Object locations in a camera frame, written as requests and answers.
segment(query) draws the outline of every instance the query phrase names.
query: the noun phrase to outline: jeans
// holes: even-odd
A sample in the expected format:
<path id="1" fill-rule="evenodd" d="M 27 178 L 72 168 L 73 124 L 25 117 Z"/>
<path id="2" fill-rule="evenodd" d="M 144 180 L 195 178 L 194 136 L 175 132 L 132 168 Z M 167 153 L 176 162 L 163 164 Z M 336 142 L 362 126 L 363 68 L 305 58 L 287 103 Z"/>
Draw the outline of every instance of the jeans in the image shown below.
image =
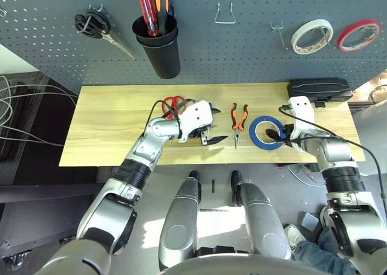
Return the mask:
<path id="1" fill-rule="evenodd" d="M 296 262 L 333 275 L 354 275 L 356 272 L 350 261 L 336 255 L 328 228 L 322 231 L 318 245 L 308 241 L 300 242 L 295 256 Z"/>

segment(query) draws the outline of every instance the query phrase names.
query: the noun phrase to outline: red scissors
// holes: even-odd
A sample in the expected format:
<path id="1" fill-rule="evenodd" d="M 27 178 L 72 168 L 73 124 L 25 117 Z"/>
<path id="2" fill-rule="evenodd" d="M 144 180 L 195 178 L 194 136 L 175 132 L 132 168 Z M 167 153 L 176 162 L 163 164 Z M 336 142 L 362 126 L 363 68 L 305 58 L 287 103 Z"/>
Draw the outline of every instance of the red scissors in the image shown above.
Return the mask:
<path id="1" fill-rule="evenodd" d="M 183 102 L 185 99 L 179 95 L 176 95 L 175 97 L 166 97 L 164 99 L 164 102 L 166 102 L 169 106 L 171 106 L 172 108 L 176 108 L 181 102 Z M 162 109 L 163 109 L 163 113 L 167 113 L 169 111 L 169 109 L 167 108 L 167 106 L 163 103 L 162 104 Z M 186 109 L 186 105 L 184 105 L 181 109 L 179 110 L 176 110 L 175 113 L 176 114 L 180 114 L 182 113 L 184 110 Z M 173 114 L 169 114 L 166 119 L 167 120 L 172 120 L 175 116 Z"/>

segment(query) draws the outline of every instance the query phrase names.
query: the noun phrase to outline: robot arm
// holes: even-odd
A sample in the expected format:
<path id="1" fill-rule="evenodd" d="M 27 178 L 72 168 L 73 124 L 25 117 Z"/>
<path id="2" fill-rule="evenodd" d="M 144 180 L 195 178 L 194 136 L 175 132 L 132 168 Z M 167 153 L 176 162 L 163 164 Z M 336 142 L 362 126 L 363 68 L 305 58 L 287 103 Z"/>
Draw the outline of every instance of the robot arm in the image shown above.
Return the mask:
<path id="1" fill-rule="evenodd" d="M 137 217 L 134 207 L 164 143 L 175 138 L 184 143 L 192 131 L 211 123 L 212 108 L 204 100 L 187 107 L 178 119 L 150 121 L 86 211 L 77 239 L 61 248 L 37 274 L 108 274 L 111 255 L 119 254 L 128 243 Z"/>
<path id="2" fill-rule="evenodd" d="M 314 122 L 306 97 L 289 100 L 292 114 Z M 387 272 L 387 228 L 371 192 L 367 192 L 348 143 L 299 120 L 287 144 L 317 158 L 328 191 L 329 218 L 338 255 L 350 260 L 362 275 Z"/>

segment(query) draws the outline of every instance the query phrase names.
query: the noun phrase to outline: blue tape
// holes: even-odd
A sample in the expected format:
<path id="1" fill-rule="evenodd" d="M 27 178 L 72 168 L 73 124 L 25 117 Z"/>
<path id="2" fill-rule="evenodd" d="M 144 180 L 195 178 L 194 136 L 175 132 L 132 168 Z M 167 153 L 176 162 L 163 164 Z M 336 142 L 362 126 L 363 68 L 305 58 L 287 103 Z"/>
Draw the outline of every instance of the blue tape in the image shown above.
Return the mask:
<path id="1" fill-rule="evenodd" d="M 265 143 L 258 138 L 256 134 L 256 128 L 262 122 L 272 122 L 279 129 L 279 136 L 281 138 L 286 138 L 284 125 L 282 125 L 280 121 L 278 121 L 277 119 L 271 116 L 260 116 L 250 124 L 250 129 L 249 129 L 250 139 L 253 141 L 255 145 L 257 145 L 259 148 L 263 150 L 275 150 L 280 148 L 283 145 L 283 143 L 278 143 L 278 142 Z"/>

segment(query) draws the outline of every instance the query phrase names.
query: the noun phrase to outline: red screwdriver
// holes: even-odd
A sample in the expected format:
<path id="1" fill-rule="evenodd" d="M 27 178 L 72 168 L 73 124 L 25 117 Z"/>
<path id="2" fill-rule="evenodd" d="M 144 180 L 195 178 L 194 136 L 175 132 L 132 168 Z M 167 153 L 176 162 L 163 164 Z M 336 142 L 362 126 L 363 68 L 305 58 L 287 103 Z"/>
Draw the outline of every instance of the red screwdriver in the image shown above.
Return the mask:
<path id="1" fill-rule="evenodd" d="M 150 36 L 158 36 L 158 23 L 155 5 L 153 0 L 138 0 L 140 1 L 141 11 L 143 13 L 144 21 L 148 27 L 148 34 Z"/>

